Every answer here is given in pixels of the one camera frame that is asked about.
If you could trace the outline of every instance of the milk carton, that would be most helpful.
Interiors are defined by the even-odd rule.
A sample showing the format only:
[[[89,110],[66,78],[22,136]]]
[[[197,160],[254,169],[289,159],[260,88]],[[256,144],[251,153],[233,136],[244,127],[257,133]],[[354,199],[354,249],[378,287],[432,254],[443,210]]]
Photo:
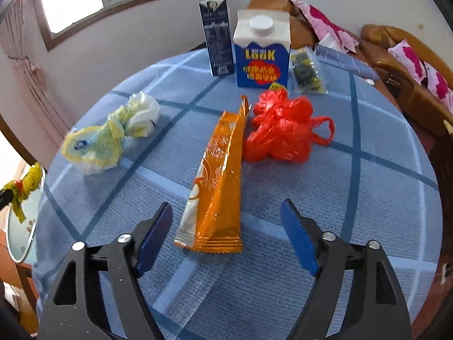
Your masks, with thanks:
[[[269,88],[288,84],[289,13],[239,10],[234,33],[239,87]]]
[[[226,0],[200,1],[206,46],[213,76],[233,74],[233,48]]]

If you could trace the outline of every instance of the curtain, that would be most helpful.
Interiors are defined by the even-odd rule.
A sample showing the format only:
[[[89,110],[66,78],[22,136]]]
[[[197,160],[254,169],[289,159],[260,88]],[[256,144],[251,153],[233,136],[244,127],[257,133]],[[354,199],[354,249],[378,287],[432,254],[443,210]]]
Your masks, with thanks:
[[[46,77],[42,69],[31,62],[23,44],[23,6],[27,1],[17,0],[0,25],[0,45],[16,74],[17,84],[22,100],[31,113],[37,118],[43,129],[49,135],[56,149],[73,122],[57,98],[46,87]]]

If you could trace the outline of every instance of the silver screw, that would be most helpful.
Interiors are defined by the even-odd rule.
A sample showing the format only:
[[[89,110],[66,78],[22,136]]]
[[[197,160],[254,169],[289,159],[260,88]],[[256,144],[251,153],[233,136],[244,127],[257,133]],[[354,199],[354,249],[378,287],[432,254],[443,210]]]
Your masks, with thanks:
[[[368,242],[368,246],[371,248],[371,249],[379,249],[381,247],[381,245],[379,244],[379,242],[377,242],[376,240],[370,240]]]
[[[322,238],[324,240],[327,240],[328,242],[333,242],[337,237],[335,236],[334,233],[331,233],[330,231],[326,231],[325,233],[322,234]]]
[[[81,251],[83,248],[85,248],[85,243],[84,242],[75,242],[72,245],[72,250],[73,251]]]
[[[127,243],[127,242],[130,242],[131,240],[132,240],[132,235],[130,235],[130,234],[121,234],[117,239],[117,241],[119,243]]]

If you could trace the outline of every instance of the blue fabric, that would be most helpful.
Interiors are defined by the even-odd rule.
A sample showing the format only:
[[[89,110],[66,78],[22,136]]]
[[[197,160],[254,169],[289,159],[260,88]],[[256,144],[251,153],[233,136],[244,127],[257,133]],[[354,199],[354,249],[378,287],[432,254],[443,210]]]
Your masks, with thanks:
[[[56,156],[36,229],[39,308],[76,240],[108,243],[167,201],[173,224],[153,269],[139,280],[166,339],[284,339],[314,282],[281,226],[280,205],[291,198],[323,231],[359,244],[379,240],[413,320],[433,280],[442,240],[435,175],[414,131],[382,94],[345,70],[327,64],[323,69],[329,94],[308,97],[315,116],[334,119],[334,141],[313,146],[303,164],[243,163],[241,254],[188,252],[173,240],[220,114],[236,112],[241,94],[255,103],[261,91],[238,88],[234,75],[213,78],[208,53],[201,50],[154,64],[101,98],[78,129],[102,124],[138,90],[158,99],[162,116],[150,137],[127,140],[124,157],[111,170],[83,176]],[[291,98],[293,87],[290,80]],[[327,136],[328,128],[318,133]],[[124,336],[112,289],[106,276],[101,279],[110,324]],[[329,334],[341,327],[351,282],[348,272]]]
[[[317,44],[314,49],[315,54],[319,59],[326,63],[344,69],[352,74],[358,75],[363,79],[379,80],[376,72],[363,61],[352,58],[351,56],[334,50],[329,47]]]

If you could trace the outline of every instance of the pillow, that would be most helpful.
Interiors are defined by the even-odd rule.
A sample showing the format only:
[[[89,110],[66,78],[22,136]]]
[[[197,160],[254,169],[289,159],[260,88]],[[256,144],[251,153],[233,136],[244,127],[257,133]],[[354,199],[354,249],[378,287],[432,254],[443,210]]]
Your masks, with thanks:
[[[357,42],[354,37],[352,37],[347,31],[345,31],[343,28],[340,28],[336,24],[331,22],[330,26],[334,29],[335,32],[337,32],[343,46],[345,46],[345,48],[347,48],[349,51],[357,53],[356,46],[359,45],[359,42]]]
[[[424,63],[428,76],[428,90],[435,95],[450,110],[453,107],[453,91],[441,73],[432,65]]]
[[[407,40],[403,40],[395,47],[389,48],[388,52],[403,64],[412,79],[418,84],[422,84],[422,80],[426,78],[426,70],[414,49],[407,43]]]
[[[343,52],[346,52],[345,49],[347,49],[357,53],[355,46],[357,46],[359,42],[352,38],[344,29],[333,24],[327,16],[325,16],[314,6],[300,0],[291,0],[291,2],[300,9],[302,14],[313,27],[316,36],[318,36],[320,41],[322,41],[324,37],[330,33],[332,38],[337,41]]]

